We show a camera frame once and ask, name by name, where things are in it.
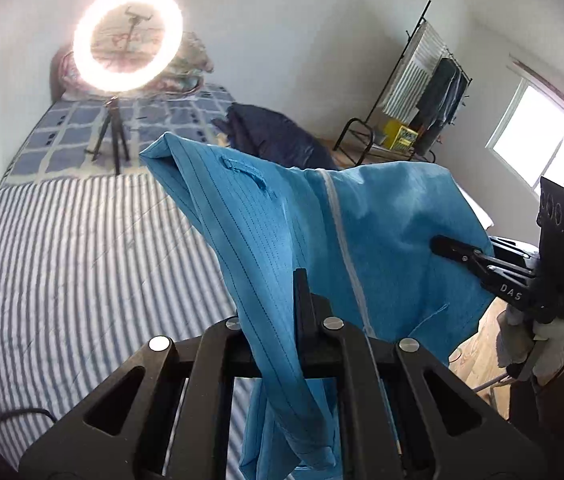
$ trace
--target silver screw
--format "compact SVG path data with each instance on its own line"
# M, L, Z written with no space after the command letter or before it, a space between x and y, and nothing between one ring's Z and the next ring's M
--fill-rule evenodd
M226 320L226 328L229 330L241 330L241 326L239 325L239 317L229 317Z
M149 341L149 348L154 352L166 350L171 344L171 340L165 335L157 335Z
M339 317L331 316L325 319L322 324L324 328L328 328L329 330L339 330L344 326L344 321L342 321Z
M419 343L412 337L405 337L399 340L399 348L409 354L419 350Z

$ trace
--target white glove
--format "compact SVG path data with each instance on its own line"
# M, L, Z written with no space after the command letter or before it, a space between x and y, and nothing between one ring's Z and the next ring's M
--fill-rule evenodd
M564 321L557 318L549 324L534 321L535 337L531 339L522 323L523 318L522 312L510 305L498 316L498 366L505 368L513 363L523 363L535 341L547 340L544 352L533 367L538 383L546 384L564 366Z

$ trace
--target bed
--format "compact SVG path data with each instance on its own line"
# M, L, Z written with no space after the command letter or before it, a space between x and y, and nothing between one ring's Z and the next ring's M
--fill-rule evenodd
M101 102L58 102L37 124L0 186L0 413L61 417L152 336L194 337L235 312L215 253L137 158L166 129L213 142L209 121L231 100L206 86L124 103L131 160L117 177L105 151L95 164L84 151ZM236 381L228 478L242 478L250 391ZM0 453L16 467L49 425L1 424Z

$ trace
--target white wall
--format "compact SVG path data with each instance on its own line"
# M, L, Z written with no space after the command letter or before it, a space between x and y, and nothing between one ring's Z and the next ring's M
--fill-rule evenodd
M0 0L0 176L50 105L49 65L92 0ZM177 0L206 43L213 81L320 136L365 115L427 0ZM433 0L451 47L470 22L462 0Z
M495 224L491 234L537 244L537 195L486 149L520 83L520 76L507 68L510 54L564 92L564 76L500 34L475 24L459 54L474 78L470 97L456 126L444 130L443 143L434 152L438 163L449 168L491 216Z

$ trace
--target glowing ring light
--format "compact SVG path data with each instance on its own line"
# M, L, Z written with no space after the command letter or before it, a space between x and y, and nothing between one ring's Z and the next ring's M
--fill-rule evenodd
M135 72L110 72L98 63L90 46L95 27L111 10L129 3L150 5L164 22L164 38L157 55ZM75 30L73 53L82 79L107 92L124 92L139 88L155 78L171 62L182 41L182 13L174 0L96 0L86 11Z

